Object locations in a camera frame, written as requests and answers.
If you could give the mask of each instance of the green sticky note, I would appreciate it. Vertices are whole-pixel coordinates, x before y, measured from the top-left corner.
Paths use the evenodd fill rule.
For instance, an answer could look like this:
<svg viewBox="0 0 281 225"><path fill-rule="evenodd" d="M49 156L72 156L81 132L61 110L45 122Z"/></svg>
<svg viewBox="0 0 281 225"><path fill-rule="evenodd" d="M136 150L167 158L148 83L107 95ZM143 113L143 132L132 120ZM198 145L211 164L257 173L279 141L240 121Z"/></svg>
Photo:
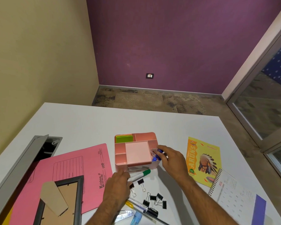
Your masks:
<svg viewBox="0 0 281 225"><path fill-rule="evenodd" d="M116 136L116 143L133 142L132 135Z"/></svg>

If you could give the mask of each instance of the blue stripe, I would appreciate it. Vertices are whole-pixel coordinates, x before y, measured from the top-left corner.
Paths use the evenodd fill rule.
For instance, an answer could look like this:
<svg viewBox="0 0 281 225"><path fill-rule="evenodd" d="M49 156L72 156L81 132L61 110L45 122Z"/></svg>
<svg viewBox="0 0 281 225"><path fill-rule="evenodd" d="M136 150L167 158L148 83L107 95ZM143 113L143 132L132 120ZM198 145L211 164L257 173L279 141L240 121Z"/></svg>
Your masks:
<svg viewBox="0 0 281 225"><path fill-rule="evenodd" d="M252 225L263 225L266 214L266 201L256 195Z"/></svg>

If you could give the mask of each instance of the purple wall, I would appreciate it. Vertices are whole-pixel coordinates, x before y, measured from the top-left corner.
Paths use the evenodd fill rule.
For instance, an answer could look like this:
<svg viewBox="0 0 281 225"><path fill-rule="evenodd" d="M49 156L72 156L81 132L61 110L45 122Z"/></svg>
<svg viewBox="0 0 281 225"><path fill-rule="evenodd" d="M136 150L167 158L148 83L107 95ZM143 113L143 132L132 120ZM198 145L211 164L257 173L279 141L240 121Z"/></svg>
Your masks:
<svg viewBox="0 0 281 225"><path fill-rule="evenodd" d="M281 10L281 0L87 5L100 84L215 94L224 91Z"/></svg>

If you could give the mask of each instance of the hand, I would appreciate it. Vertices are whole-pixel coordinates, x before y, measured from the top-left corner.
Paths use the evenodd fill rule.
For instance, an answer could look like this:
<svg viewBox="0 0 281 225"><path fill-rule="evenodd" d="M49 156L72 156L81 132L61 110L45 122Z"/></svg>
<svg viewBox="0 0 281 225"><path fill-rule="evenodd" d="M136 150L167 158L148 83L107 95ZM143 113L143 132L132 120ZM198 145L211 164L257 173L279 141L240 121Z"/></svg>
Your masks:
<svg viewBox="0 0 281 225"><path fill-rule="evenodd" d="M131 182L127 182L128 178L130 178L130 174L120 170L115 172L106 182L103 201L115 203L118 211L130 195L129 186Z"/></svg>
<svg viewBox="0 0 281 225"><path fill-rule="evenodd" d="M167 173L176 180L177 183L190 178L185 158L179 151L175 151L165 145L158 145L157 148L163 150L167 154L168 159L163 153L155 151L162 160L162 166L165 168Z"/></svg>

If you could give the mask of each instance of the pink desk organizer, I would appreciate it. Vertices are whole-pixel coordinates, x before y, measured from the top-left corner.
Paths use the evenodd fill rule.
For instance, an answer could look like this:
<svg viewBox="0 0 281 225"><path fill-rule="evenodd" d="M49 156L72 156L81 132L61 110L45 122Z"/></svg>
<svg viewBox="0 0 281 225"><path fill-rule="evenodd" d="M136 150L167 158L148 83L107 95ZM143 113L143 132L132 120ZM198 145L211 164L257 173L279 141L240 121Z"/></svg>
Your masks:
<svg viewBox="0 0 281 225"><path fill-rule="evenodd" d="M132 133L133 142L116 143L114 137L114 153L116 171L140 172L155 169L160 161L152 161L150 150L157 148L156 135L153 132Z"/></svg>

